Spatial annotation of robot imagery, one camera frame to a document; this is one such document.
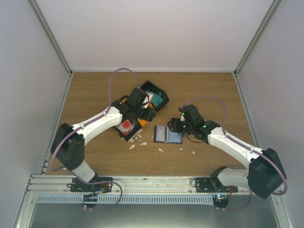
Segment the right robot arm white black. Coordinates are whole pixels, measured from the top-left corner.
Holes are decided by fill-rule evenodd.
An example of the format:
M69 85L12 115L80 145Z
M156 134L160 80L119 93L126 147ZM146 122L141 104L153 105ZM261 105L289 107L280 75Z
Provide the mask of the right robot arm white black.
M179 108L179 112L180 118L172 118L167 123L171 132L193 135L198 141L224 151L244 166L242 170L225 166L215 170L210 175L212 190L222 192L229 186L242 187L262 199L287 192L286 173L275 150L263 150L240 140L220 124L204 120L192 104Z

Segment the navy blue card holder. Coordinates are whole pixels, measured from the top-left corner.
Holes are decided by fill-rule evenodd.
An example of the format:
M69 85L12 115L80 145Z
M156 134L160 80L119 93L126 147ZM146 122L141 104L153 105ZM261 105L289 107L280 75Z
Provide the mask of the navy blue card holder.
M173 144L183 144L183 134L181 133L173 133L169 130L169 128L167 127L167 141L166 142L157 142L155 140L155 136L156 136L156 126L154 126L154 137L153 137L153 142L155 143L173 143Z

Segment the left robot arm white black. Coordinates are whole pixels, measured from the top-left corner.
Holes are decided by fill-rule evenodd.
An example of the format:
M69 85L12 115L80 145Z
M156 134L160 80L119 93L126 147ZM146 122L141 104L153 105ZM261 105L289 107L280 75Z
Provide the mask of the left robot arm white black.
M98 180L96 172L85 161L85 146L96 136L121 124L125 120L141 119L152 121L156 115L149 103L153 94L136 87L124 101L116 100L99 114L90 119L74 124L62 124L51 147L51 170L57 158L65 168L81 180L81 186L88 192L96 190Z

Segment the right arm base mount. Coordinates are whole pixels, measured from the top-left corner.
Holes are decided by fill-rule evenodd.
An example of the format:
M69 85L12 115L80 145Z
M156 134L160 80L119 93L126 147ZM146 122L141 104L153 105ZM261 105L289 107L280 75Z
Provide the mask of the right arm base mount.
M196 177L190 180L190 185L198 193L236 193L236 186L223 186L220 182L213 182L210 177Z

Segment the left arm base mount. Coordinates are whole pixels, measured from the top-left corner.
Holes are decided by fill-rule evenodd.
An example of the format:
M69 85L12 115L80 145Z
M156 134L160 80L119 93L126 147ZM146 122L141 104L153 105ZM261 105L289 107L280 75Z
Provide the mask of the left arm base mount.
M95 177L90 182L103 182L102 184L89 185L81 182L78 178L73 178L71 183L66 186L70 188L71 192L93 192L93 193L108 193L112 191L111 177Z

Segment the black bin with red cards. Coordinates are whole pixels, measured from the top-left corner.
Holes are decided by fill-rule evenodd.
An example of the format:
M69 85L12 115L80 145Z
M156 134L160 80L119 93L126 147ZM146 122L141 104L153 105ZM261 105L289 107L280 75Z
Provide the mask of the black bin with red cards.
M143 126L139 121L134 123L130 120L125 120L124 122L116 125L114 128L120 137L122 137L125 141L129 141L140 129L142 129L142 127Z

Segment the white vip card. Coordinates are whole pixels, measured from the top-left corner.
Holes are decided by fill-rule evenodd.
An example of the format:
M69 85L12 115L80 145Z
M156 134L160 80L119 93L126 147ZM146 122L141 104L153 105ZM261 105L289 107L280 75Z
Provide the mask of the white vip card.
M156 126L156 136L155 140L157 142L166 142L167 141L167 127L166 126Z

